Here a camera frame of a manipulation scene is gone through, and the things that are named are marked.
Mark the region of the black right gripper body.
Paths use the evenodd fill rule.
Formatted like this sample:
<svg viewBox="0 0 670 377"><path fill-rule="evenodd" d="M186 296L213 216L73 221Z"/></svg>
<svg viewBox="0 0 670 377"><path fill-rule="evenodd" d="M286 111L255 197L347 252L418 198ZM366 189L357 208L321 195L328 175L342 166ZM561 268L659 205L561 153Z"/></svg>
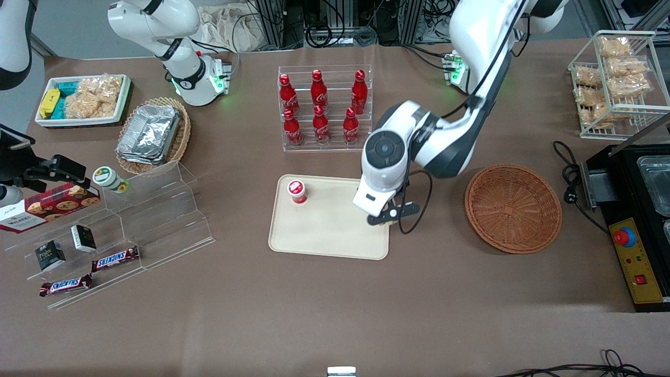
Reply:
<svg viewBox="0 0 670 377"><path fill-rule="evenodd" d="M12 185L27 169L36 166L36 155L32 146L35 139L1 125L1 182Z"/></svg>

